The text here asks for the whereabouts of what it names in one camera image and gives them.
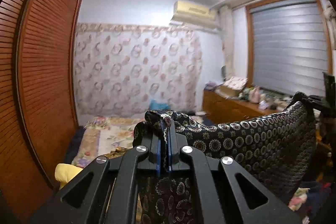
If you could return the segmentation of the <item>pink thermos jug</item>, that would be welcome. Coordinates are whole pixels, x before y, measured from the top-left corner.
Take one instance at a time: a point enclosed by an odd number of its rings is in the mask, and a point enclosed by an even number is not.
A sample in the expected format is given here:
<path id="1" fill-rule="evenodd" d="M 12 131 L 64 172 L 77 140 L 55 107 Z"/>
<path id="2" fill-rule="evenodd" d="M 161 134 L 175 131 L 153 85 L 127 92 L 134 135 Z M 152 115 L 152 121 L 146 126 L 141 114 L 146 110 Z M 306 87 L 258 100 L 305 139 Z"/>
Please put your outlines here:
<path id="1" fill-rule="evenodd" d="M 252 88 L 249 91 L 249 102 L 254 104 L 259 104 L 260 102 L 260 88 L 258 86 Z"/>

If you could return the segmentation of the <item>navy patterned satin top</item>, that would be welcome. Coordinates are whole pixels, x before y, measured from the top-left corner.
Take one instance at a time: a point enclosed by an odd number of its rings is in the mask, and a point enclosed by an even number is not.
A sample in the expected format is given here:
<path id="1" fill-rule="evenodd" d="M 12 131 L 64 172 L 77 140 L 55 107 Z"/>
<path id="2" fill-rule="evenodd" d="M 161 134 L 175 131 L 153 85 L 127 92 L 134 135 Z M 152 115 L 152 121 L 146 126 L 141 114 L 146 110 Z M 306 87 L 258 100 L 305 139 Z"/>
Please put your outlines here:
<path id="1" fill-rule="evenodd" d="M 303 179 L 315 146 L 314 112 L 302 101 L 291 101 L 280 113 L 212 126 L 184 113 L 148 111 L 135 126 L 133 145 L 152 133 L 166 138 L 170 125 L 206 156 L 234 159 L 284 202 L 289 202 Z M 187 177 L 146 178 L 139 196 L 142 223 L 195 222 Z"/>

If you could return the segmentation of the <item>grey window blind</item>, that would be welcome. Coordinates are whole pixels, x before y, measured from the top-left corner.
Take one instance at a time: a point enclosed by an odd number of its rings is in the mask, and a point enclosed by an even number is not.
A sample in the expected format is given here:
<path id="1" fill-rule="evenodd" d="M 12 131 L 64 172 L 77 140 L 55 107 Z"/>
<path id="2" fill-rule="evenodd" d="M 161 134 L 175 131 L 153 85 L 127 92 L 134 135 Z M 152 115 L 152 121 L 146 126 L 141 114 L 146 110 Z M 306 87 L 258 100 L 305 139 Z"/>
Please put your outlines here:
<path id="1" fill-rule="evenodd" d="M 293 95 L 323 96 L 328 71 L 325 29 L 317 0 L 283 0 L 250 10 L 252 84 Z"/>

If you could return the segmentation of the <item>navy bed sheet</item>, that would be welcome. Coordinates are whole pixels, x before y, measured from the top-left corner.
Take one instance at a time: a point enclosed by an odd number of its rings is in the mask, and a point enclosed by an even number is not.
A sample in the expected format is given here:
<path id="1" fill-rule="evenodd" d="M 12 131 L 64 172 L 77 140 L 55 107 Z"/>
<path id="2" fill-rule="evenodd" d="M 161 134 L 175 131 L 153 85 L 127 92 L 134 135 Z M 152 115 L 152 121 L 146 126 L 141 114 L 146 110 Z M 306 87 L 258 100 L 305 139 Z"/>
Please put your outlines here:
<path id="1" fill-rule="evenodd" d="M 85 133 L 85 127 L 80 126 L 79 129 L 74 134 L 73 138 L 70 141 L 70 144 L 67 148 L 65 157 L 64 157 L 64 163 L 71 164 L 75 156 L 78 154 L 81 141 L 83 139 Z"/>

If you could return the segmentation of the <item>beige tied side curtain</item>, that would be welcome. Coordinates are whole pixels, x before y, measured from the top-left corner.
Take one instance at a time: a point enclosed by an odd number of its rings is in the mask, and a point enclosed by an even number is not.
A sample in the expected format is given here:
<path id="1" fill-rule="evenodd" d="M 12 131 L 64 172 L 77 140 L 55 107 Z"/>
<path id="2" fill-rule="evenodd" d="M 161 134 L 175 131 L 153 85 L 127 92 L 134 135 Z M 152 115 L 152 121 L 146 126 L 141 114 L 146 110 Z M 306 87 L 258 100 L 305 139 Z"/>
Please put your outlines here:
<path id="1" fill-rule="evenodd" d="M 226 76 L 229 79 L 234 75 L 234 21 L 232 10 L 228 6 L 222 6 L 219 10 L 219 16 Z"/>

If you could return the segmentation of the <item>wall air conditioner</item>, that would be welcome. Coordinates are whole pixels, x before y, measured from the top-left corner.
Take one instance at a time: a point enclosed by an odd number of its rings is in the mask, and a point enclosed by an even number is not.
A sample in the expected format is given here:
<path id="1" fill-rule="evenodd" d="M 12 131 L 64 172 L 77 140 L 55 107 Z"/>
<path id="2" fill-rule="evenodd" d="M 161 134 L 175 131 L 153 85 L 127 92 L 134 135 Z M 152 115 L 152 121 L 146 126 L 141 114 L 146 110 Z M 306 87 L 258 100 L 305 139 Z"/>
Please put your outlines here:
<path id="1" fill-rule="evenodd" d="M 174 13 L 171 20 L 201 26 L 212 30 L 220 27 L 217 23 L 216 11 L 205 6 L 184 1 L 175 2 Z"/>

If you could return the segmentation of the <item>floral bed blanket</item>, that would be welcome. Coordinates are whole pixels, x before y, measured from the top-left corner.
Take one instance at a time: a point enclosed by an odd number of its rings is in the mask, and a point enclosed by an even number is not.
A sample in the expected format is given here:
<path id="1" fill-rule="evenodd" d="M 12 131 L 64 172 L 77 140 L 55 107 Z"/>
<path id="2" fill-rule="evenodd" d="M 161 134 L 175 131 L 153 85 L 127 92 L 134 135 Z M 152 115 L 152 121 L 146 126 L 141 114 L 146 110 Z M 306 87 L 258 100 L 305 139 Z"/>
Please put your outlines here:
<path id="1" fill-rule="evenodd" d="M 133 147 L 134 128 L 145 119 L 94 117 L 86 123 L 78 154 L 72 165 L 85 168 L 96 157 L 117 147 Z"/>

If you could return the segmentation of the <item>wooden sideboard cabinet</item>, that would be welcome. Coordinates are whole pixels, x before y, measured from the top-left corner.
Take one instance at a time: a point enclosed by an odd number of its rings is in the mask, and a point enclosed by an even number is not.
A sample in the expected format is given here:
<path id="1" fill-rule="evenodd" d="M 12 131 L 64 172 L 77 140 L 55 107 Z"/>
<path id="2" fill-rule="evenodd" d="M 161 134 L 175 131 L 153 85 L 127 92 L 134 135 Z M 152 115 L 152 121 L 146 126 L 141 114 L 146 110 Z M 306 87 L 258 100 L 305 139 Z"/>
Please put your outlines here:
<path id="1" fill-rule="evenodd" d="M 248 120 L 277 113 L 277 110 L 261 110 L 257 104 L 224 98 L 216 92 L 204 90 L 202 109 L 214 124 Z"/>

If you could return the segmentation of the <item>gold patterned pillow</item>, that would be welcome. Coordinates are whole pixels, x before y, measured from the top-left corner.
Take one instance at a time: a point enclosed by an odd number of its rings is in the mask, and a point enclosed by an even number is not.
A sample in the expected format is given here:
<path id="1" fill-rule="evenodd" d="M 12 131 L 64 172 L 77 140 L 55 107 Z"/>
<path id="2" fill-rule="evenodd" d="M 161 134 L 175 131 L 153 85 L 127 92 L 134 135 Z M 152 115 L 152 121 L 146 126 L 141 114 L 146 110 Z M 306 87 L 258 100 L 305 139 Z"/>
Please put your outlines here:
<path id="1" fill-rule="evenodd" d="M 117 147 L 115 150 L 110 151 L 110 153 L 106 153 L 105 156 L 108 159 L 115 159 L 117 157 L 122 157 L 127 151 L 129 151 L 129 148 Z"/>

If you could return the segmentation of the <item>blue item on box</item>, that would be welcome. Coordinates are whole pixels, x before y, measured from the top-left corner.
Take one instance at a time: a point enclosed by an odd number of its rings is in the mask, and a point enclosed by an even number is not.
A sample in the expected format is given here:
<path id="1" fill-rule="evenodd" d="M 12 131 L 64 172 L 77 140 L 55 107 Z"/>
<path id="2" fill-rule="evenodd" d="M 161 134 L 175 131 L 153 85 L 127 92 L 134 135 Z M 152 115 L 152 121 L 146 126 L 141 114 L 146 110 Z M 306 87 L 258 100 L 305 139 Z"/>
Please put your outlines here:
<path id="1" fill-rule="evenodd" d="M 170 110 L 170 106 L 167 103 L 151 100 L 149 110 Z"/>

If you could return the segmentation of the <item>yellow pillow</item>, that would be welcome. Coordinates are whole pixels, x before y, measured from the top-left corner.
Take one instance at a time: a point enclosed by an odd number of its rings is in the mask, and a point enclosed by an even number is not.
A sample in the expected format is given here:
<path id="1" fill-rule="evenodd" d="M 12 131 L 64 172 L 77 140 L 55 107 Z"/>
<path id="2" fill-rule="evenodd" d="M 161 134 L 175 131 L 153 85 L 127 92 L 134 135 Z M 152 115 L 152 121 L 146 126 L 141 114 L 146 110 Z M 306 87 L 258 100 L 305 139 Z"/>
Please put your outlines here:
<path id="1" fill-rule="evenodd" d="M 60 188 L 68 184 L 83 169 L 72 164 L 60 163 L 55 168 L 55 180 L 60 183 Z"/>

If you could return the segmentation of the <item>cardboard box with cloth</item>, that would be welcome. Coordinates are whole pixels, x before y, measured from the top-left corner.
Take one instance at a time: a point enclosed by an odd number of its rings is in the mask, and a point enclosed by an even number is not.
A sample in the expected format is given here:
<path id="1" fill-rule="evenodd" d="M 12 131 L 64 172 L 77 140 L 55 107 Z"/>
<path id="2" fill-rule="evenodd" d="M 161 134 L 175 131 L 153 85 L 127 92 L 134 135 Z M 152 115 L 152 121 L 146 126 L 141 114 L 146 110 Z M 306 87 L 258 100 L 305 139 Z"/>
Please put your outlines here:
<path id="1" fill-rule="evenodd" d="M 247 78 L 233 76 L 218 86 L 218 91 L 227 97 L 238 97 L 248 82 Z"/>

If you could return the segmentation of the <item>pink circle sheer curtain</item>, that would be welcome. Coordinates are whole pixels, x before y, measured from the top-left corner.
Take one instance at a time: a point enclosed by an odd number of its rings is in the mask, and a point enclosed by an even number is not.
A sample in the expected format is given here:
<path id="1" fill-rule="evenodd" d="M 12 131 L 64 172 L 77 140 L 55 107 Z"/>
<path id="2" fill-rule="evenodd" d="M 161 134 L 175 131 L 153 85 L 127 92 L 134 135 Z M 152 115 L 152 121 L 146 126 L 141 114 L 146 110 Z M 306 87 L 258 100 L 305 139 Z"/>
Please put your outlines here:
<path id="1" fill-rule="evenodd" d="M 192 111 L 201 70 L 199 36 L 189 28 L 77 26 L 74 89 L 80 115 L 131 117 L 151 102 Z"/>

